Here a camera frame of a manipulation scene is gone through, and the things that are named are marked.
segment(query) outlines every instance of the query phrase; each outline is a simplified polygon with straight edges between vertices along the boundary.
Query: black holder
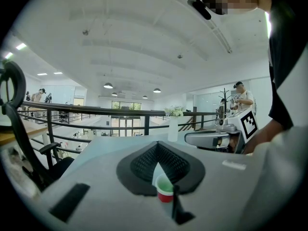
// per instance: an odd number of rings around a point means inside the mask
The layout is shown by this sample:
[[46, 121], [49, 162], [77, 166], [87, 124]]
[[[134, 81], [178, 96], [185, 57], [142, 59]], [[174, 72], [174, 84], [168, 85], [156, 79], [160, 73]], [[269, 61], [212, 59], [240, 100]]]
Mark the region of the black holder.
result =
[[156, 196], [152, 180], [157, 163], [171, 183], [179, 187], [179, 194], [193, 192], [205, 176], [205, 167], [198, 159], [162, 141], [154, 141], [123, 158], [116, 174], [131, 193]]

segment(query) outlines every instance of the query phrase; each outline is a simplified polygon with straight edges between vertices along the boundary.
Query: office chair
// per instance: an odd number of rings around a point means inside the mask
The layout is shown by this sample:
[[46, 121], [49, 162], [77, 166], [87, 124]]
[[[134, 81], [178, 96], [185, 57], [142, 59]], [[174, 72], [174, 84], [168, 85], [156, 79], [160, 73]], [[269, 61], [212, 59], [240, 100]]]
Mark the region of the office chair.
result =
[[[1, 72], [0, 86], [2, 83], [6, 82], [6, 85], [3, 86], [6, 86], [7, 102], [4, 102], [0, 96], [2, 113], [9, 117], [12, 123], [16, 141], [18, 142], [29, 163], [33, 167], [33, 172], [29, 172], [23, 168], [24, 172], [37, 184], [40, 190], [44, 190], [63, 175], [65, 170], [71, 165], [74, 159], [71, 157], [66, 157], [53, 165], [51, 150], [53, 150], [54, 154], [56, 154], [56, 147], [60, 146], [59, 143], [53, 142], [39, 150], [41, 154], [46, 155], [49, 169], [46, 169], [44, 165], [39, 161], [34, 153], [34, 149], [30, 144], [25, 127], [17, 112], [17, 108], [20, 107], [20, 105], [23, 103], [26, 93], [26, 79], [24, 73], [15, 62], [7, 62], [3, 65], [3, 67], [4, 70]], [[14, 88], [14, 94], [11, 100], [9, 100], [9, 91], [7, 85], [9, 79], [12, 80]]]

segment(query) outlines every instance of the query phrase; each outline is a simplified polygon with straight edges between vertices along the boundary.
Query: black sleeve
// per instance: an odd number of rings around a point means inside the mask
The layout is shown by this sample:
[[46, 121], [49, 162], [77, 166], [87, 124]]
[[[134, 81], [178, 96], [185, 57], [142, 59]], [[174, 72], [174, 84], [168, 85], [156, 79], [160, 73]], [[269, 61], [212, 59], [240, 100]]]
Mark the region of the black sleeve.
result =
[[269, 73], [273, 101], [269, 116], [282, 124], [285, 129], [292, 127], [293, 123], [277, 90], [292, 71], [307, 43], [306, 23], [303, 18], [305, 17], [300, 13], [295, 13], [285, 2], [272, 5], [270, 12], [272, 31], [269, 47], [273, 67], [269, 67]]
[[271, 81], [271, 89], [272, 89], [272, 96], [273, 101], [270, 109], [269, 116], [274, 119], [275, 121], [279, 122], [283, 125], [284, 129], [289, 129], [293, 126], [291, 118], [289, 116], [288, 111], [286, 110], [283, 102], [281, 101], [280, 97], [277, 94], [274, 80], [274, 70], [273, 67], [269, 67], [269, 74], [270, 74], [270, 81]]

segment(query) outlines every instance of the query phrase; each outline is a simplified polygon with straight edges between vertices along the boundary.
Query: arched ceiling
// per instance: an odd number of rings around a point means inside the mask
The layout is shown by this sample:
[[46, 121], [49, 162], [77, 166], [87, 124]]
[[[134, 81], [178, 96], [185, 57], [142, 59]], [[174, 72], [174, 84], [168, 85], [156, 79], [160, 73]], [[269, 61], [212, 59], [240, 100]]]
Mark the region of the arched ceiling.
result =
[[132, 91], [151, 99], [156, 87], [163, 96], [202, 86], [198, 75], [210, 83], [222, 73], [222, 59], [250, 54], [257, 61], [268, 40], [261, 10], [206, 21], [187, 0], [32, 0], [12, 31], [101, 96]]

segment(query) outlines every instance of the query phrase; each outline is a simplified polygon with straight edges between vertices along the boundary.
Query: white device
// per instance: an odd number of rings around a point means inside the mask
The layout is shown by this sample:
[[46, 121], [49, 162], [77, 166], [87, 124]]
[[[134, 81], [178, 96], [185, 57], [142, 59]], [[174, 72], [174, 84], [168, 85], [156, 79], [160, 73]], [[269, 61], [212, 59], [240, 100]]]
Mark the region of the white device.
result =
[[217, 152], [230, 152], [228, 146], [230, 136], [237, 136], [238, 141], [233, 152], [241, 154], [245, 145], [257, 133], [257, 121], [252, 109], [241, 110], [224, 120], [219, 121], [219, 126], [214, 130], [205, 130], [187, 133], [184, 137], [188, 144], [197, 147], [215, 150]]

